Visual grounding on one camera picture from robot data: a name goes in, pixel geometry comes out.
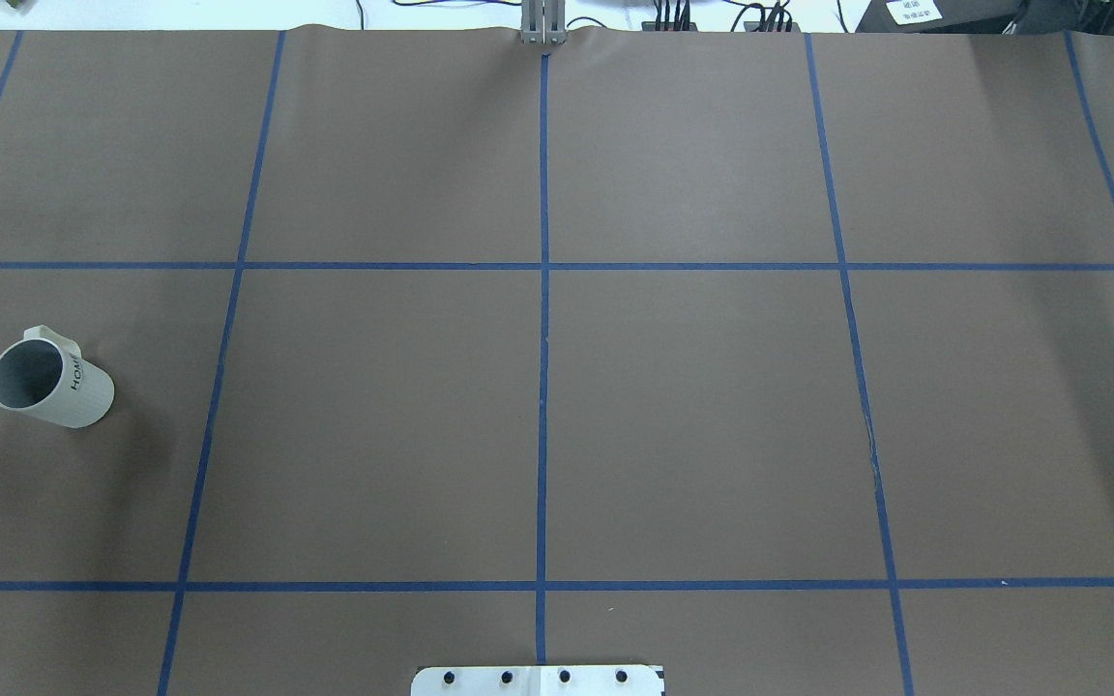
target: mug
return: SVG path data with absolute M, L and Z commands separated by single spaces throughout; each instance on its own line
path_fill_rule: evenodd
M 49 326 L 32 326 L 0 355 L 0 406 L 6 410 L 84 428 L 105 415 L 111 401 L 110 375 Z

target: white label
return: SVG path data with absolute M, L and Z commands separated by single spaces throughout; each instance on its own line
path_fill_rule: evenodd
M 916 26 L 942 19 L 940 8 L 936 8 L 935 0 L 892 0 L 888 3 L 888 12 L 892 14 L 892 21 L 899 26 Z

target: white plate with holes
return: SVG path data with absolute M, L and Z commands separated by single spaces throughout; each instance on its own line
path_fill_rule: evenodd
M 648 665 L 548 665 L 424 668 L 411 696 L 664 696 L 664 668 Z

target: mug opening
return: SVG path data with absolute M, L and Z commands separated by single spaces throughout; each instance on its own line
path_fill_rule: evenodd
M 62 379 L 62 354 L 48 341 L 23 341 L 0 357 L 0 404 L 27 409 L 40 404 Z

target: mug handle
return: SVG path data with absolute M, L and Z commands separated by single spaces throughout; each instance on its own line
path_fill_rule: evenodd
M 84 357 L 80 354 L 80 347 L 71 339 L 67 339 L 66 335 L 59 335 L 55 330 L 49 329 L 49 326 L 32 326 L 23 332 L 26 341 L 31 339 L 45 339 L 46 341 L 52 341 L 58 344 L 59 349 L 74 354 L 76 357 Z

